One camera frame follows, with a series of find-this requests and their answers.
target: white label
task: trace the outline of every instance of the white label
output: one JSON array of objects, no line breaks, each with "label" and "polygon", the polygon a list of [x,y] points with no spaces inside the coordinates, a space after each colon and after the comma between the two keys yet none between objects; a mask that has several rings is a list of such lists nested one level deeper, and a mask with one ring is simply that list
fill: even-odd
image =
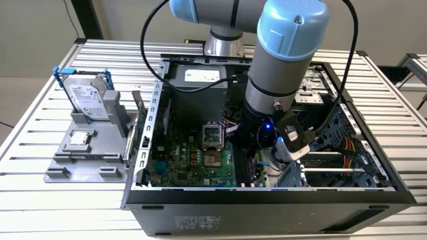
[{"label": "white label", "polygon": [[286,136],[290,141],[298,138],[298,134],[296,133],[296,131],[289,132]]},{"label": "white label", "polygon": [[98,90],[84,85],[70,85],[69,87],[82,114],[92,119],[108,119]]},{"label": "white label", "polygon": [[185,82],[206,82],[213,83],[220,80],[220,71],[188,69],[185,71]]}]

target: black cable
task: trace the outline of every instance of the black cable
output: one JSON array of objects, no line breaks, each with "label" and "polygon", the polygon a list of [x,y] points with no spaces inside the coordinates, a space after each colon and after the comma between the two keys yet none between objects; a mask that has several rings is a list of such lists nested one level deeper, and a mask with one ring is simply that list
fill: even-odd
[{"label": "black cable", "polygon": [[325,118],[324,118],[321,124],[318,125],[316,130],[313,130],[316,135],[320,134],[321,130],[326,126],[328,120],[329,120],[329,118],[332,116],[332,113],[333,113],[333,109],[334,109],[336,105],[338,104],[340,98],[342,96],[342,92],[344,92],[344,89],[345,89],[346,77],[348,77],[348,71],[349,71],[349,67],[350,67],[350,64],[352,64],[354,50],[356,50],[356,43],[357,43],[358,19],[357,19],[356,10],[354,10],[354,7],[353,7],[353,5],[352,5],[349,0],[341,0],[341,1],[346,5],[349,13],[350,13],[350,18],[352,18],[352,23],[353,23],[352,41],[350,41],[346,65],[345,65],[345,69],[344,69],[344,75],[341,77],[340,88],[338,88],[338,92],[337,92],[337,95],[336,95],[336,99],[334,99],[334,101],[332,103],[330,109],[329,109],[329,111],[328,111],[328,113],[325,115]]},{"label": "black cable", "polygon": [[2,121],[0,121],[0,124],[2,124],[4,126],[8,126],[9,128],[14,128],[14,126],[12,126],[10,124],[4,123]]},{"label": "black cable", "polygon": [[272,160],[270,161],[272,164],[277,167],[278,164],[284,164],[285,162],[280,158],[276,157],[276,152],[277,152],[277,148],[273,147],[269,151],[269,158],[270,158],[269,160]]},{"label": "black cable", "polygon": [[193,90],[184,90],[184,89],[180,89],[177,88],[176,86],[173,86],[168,81],[164,80],[164,78],[156,73],[156,71],[153,70],[152,66],[149,65],[148,63],[148,60],[146,60],[146,57],[145,57],[145,50],[144,50],[144,41],[145,41],[145,34],[146,34],[146,29],[148,29],[148,25],[156,15],[156,13],[158,12],[158,10],[161,9],[161,7],[168,3],[169,0],[162,0],[157,6],[154,6],[153,10],[150,11],[148,17],[146,17],[146,20],[145,20],[145,23],[144,23],[144,26],[141,28],[141,33],[140,33],[140,41],[138,41],[138,47],[140,47],[140,55],[141,55],[141,59],[145,63],[145,66],[148,68],[148,70],[150,71],[152,75],[165,84],[168,85],[172,89],[174,89],[176,91],[181,92],[181,93],[196,93],[196,92],[200,92],[208,88],[210,88],[212,86],[222,83],[222,82],[232,82],[233,79],[229,79],[229,78],[222,78],[220,80],[217,80],[216,82],[212,82],[210,84],[197,88],[197,89],[193,89]]},{"label": "black cable", "polygon": [[256,130],[256,144],[257,144],[258,148],[262,149],[262,150],[272,149],[276,146],[276,143],[277,143],[277,137],[278,137],[277,131],[278,130],[277,130],[277,128],[276,128],[276,126],[274,126],[274,124],[272,122],[269,124],[273,127],[273,142],[272,142],[272,145],[269,147],[262,147],[261,143],[260,143],[260,131],[261,131],[261,128],[264,126],[264,123],[258,126],[258,128]]},{"label": "black cable", "polygon": [[242,107],[242,104],[234,108],[234,110],[232,111],[230,116],[229,116],[230,118],[233,118],[236,112],[241,109],[241,107]]},{"label": "black cable", "polygon": [[424,100],[423,100],[423,101],[420,101],[420,103],[419,103],[419,105],[417,105],[417,107],[416,107],[416,111],[419,111],[419,110],[421,109],[421,107],[423,107],[424,103],[425,103],[425,101],[424,101]]},{"label": "black cable", "polygon": [[401,88],[403,84],[407,83],[407,81],[413,77],[413,73],[412,75],[401,82],[400,86],[397,87],[397,90]]},{"label": "black cable", "polygon": [[72,27],[73,27],[74,33],[77,34],[77,39],[78,39],[78,38],[80,38],[80,35],[78,35],[78,31],[77,31],[76,25],[74,25],[73,20],[72,20],[72,16],[69,15],[68,5],[66,5],[65,0],[62,0],[62,2],[64,2],[64,4],[65,4],[65,10],[66,10],[69,22],[70,22],[70,24],[72,24]]},{"label": "black cable", "polygon": [[264,166],[266,166],[266,167],[269,167],[272,170],[274,170],[276,172],[281,172],[281,170],[278,170],[278,169],[274,169],[272,166],[269,166],[269,165],[264,165]]}]

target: gray floor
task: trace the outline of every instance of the gray floor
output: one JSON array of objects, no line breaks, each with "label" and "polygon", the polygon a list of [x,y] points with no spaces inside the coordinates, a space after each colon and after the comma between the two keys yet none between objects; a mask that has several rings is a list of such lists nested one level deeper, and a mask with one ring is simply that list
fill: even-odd
[{"label": "gray floor", "polygon": [[[14,126],[48,78],[0,77],[0,121]],[[12,128],[0,124],[0,144]]]}]

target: black plastic bracket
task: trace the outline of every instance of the black plastic bracket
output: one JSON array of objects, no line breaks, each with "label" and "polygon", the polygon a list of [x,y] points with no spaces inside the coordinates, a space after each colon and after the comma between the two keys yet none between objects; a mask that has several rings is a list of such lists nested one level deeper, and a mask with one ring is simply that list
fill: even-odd
[{"label": "black plastic bracket", "polygon": [[[297,137],[296,139],[290,140],[288,136],[288,126],[293,126],[296,130]],[[285,111],[282,113],[280,121],[276,123],[276,128],[280,133],[280,136],[284,141],[284,145],[290,153],[298,151],[305,145],[305,133],[302,130],[301,123],[298,121],[298,117],[294,115],[292,111]]]},{"label": "black plastic bracket", "polygon": [[377,68],[393,85],[401,82],[407,78],[408,74],[411,73],[409,69],[405,66],[377,65]]},{"label": "black plastic bracket", "polygon": [[85,44],[88,41],[86,38],[77,37],[73,41],[73,44]]},{"label": "black plastic bracket", "polygon": [[134,179],[134,184],[136,186],[148,186],[150,179],[150,173],[146,169],[141,169],[136,173],[136,179]]},{"label": "black plastic bracket", "polygon": [[358,54],[360,57],[368,57],[368,53],[362,50],[356,50],[354,53]]},{"label": "black plastic bracket", "polygon": [[420,56],[416,55],[416,53],[407,53],[405,54],[411,59],[420,59]]}]

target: aluminum work table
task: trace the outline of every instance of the aluminum work table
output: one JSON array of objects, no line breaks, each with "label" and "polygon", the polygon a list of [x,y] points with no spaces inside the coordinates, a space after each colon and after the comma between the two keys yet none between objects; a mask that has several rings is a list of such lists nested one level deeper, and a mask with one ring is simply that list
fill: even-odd
[{"label": "aluminum work table", "polygon": [[[150,43],[145,49],[154,68],[160,53],[202,54],[201,44]],[[253,47],[248,46],[245,56],[252,53]],[[341,78],[346,57],[346,51],[318,50],[313,61],[329,62]],[[78,71],[108,68],[121,104],[134,108],[130,91],[140,90],[148,106],[154,78],[144,66],[138,43],[88,40],[74,44],[60,67]],[[417,206],[350,235],[249,239],[427,239],[427,122],[369,57],[354,54],[345,88]],[[0,239],[145,239],[130,211],[118,208],[124,183],[44,183],[52,155],[70,124],[70,109],[50,77],[0,147]]]},{"label": "aluminum work table", "polygon": [[421,83],[404,83],[401,91],[427,91],[427,54],[407,53],[401,58],[399,67],[407,67]]}]

